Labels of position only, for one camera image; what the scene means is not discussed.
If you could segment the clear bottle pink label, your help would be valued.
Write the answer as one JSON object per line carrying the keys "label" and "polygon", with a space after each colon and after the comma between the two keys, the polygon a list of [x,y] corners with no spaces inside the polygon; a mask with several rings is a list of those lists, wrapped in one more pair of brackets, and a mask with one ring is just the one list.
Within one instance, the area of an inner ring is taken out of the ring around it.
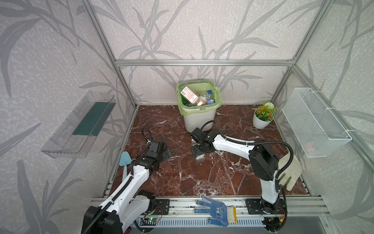
{"label": "clear bottle pink label", "polygon": [[184,96],[192,106],[196,105],[198,96],[188,86],[184,86],[182,88],[182,90],[180,91],[180,95]]}

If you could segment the small bottle blue label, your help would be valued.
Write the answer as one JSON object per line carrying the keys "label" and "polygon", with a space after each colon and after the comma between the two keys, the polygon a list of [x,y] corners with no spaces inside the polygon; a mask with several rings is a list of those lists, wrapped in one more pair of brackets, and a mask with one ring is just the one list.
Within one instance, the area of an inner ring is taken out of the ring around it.
{"label": "small bottle blue label", "polygon": [[215,100],[213,98],[213,93],[211,90],[208,90],[204,94],[204,98],[206,99],[206,105],[214,104]]}

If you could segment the clear bottle orange label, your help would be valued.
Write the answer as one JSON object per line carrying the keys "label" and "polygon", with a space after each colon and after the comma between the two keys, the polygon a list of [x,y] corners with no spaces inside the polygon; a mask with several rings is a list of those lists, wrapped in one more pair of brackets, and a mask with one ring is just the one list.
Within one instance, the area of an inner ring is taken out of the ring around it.
{"label": "clear bottle orange label", "polygon": [[206,100],[205,97],[199,96],[198,100],[196,102],[196,106],[204,106],[204,105],[206,105],[206,102],[207,102],[207,100]]}

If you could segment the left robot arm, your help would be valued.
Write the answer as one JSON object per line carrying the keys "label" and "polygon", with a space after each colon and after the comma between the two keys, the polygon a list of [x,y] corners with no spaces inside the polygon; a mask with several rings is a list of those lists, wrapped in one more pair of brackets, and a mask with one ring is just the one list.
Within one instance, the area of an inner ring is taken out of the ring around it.
{"label": "left robot arm", "polygon": [[146,150],[131,162],[131,172],[119,187],[99,206],[88,208],[83,234],[123,234],[141,214],[152,210],[153,195],[136,193],[160,164],[171,158],[171,152],[165,142],[156,140],[151,140]]}

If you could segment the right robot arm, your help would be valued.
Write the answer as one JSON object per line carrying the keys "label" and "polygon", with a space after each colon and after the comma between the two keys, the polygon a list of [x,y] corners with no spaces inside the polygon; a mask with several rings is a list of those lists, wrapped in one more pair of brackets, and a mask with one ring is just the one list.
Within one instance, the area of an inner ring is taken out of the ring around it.
{"label": "right robot arm", "polygon": [[[247,141],[226,136],[217,121],[208,121],[191,133],[194,141],[191,147],[198,160],[205,154],[215,151],[229,152],[250,161],[254,174],[260,179],[262,194],[260,208],[266,214],[275,212],[280,200],[280,179],[292,165],[295,155],[291,146],[283,141]],[[277,157],[271,145],[284,145],[289,156]]]}

